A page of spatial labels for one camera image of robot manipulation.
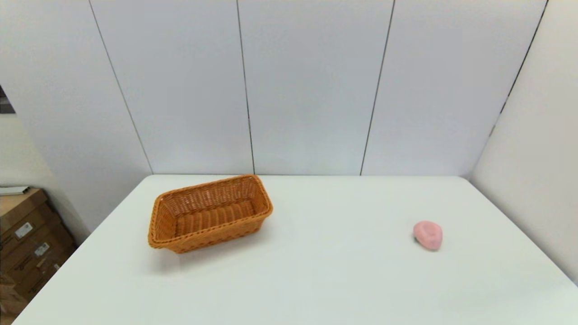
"pink object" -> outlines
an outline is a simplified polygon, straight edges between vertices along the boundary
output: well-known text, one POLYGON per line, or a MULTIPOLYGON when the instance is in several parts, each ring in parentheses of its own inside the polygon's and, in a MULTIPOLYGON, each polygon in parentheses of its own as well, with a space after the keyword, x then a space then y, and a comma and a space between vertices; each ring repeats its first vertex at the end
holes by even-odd
POLYGON ((442 245, 442 228, 431 221, 416 223, 413 226, 413 235, 423 247, 429 250, 438 250, 442 245))

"woven pattern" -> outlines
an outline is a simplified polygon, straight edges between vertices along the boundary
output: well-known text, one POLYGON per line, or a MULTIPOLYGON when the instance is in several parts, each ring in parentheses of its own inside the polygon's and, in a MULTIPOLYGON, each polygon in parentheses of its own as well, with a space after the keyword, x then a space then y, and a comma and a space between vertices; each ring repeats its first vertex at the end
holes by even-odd
POLYGON ((154 203, 149 245, 184 253, 230 241, 258 231, 271 212, 256 175, 173 190, 154 203))

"white wall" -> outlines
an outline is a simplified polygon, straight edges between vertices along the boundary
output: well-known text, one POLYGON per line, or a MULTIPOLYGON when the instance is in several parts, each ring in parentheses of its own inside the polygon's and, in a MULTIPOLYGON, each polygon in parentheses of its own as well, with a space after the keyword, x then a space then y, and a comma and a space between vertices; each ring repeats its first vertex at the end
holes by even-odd
POLYGON ((572 279, 578 279, 578 1, 547 5, 472 177, 572 279))
POLYGON ((88 1, 0 1, 0 84, 89 230, 146 176, 88 1))
POLYGON ((363 175, 468 176, 545 3, 396 1, 363 175))
POLYGON ((66 197, 22 122, 15 114, 0 115, 0 186, 40 187, 60 213, 78 244, 90 234, 66 197))
POLYGON ((253 173, 235 0, 92 0, 154 173, 253 173))
POLYGON ((359 175, 392 0, 239 0, 255 172, 359 175))

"basket rim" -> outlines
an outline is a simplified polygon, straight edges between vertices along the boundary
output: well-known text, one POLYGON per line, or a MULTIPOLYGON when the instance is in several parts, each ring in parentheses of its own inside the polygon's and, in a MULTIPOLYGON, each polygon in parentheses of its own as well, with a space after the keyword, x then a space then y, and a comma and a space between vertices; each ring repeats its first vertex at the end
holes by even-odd
POLYGON ((194 237, 194 236, 196 236, 198 234, 202 234, 204 232, 213 231, 213 230, 219 229, 219 228, 230 227, 230 226, 237 224, 237 223, 245 223, 247 221, 252 221, 253 219, 264 219, 264 218, 268 217, 272 212, 273 212, 273 204, 271 203, 271 199, 269 198, 269 195, 267 194, 267 191, 265 190, 265 187, 263 186, 261 179, 259 178, 259 176, 255 175, 255 174, 239 175, 239 176, 234 176, 234 177, 230 177, 230 178, 214 180, 212 182, 207 182, 207 183, 202 183, 202 184, 198 184, 198 185, 187 186, 187 187, 183 187, 180 189, 171 190, 171 191, 164 192, 164 193, 160 194, 156 198, 156 200, 154 201, 153 212, 152 212, 152 216, 150 219, 150 225, 149 225, 149 245, 154 246, 155 248, 163 248, 165 246, 170 245, 171 243, 182 241, 184 239, 187 239, 189 237, 194 237), (157 212, 158 212, 158 207, 159 207, 160 202, 165 197, 167 197, 171 194, 174 194, 174 193, 179 193, 179 192, 183 192, 183 191, 190 191, 193 189, 202 189, 205 187, 215 186, 219 183, 224 183, 224 182, 229 182, 229 181, 232 181, 235 179, 244 179, 244 178, 249 178, 249 179, 252 179, 256 182, 259 191, 265 197, 265 202, 267 204, 265 211, 263 211, 259 214, 256 214, 256 215, 237 219, 235 221, 227 222, 224 224, 219 224, 219 225, 205 228, 205 229, 195 231, 195 232, 190 232, 188 234, 184 234, 184 235, 181 235, 178 237, 173 237, 173 238, 164 239, 164 240, 158 240, 157 239, 157 232, 156 232, 156 227, 155 227, 156 221, 157 221, 157 212))

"box label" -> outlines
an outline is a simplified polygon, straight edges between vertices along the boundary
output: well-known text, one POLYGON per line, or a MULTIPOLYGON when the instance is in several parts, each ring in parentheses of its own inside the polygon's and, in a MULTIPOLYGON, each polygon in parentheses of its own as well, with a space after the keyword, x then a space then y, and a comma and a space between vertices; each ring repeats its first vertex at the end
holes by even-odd
POLYGON ((46 253, 46 251, 50 248, 50 245, 48 245, 47 242, 45 242, 44 244, 40 245, 35 251, 34 254, 36 254, 37 257, 40 257, 42 255, 44 255, 44 253, 46 253))
POLYGON ((29 233, 32 229, 34 229, 34 227, 30 224, 30 222, 27 222, 22 225, 22 227, 18 228, 18 230, 14 232, 14 235, 20 239, 26 236, 26 234, 29 233))

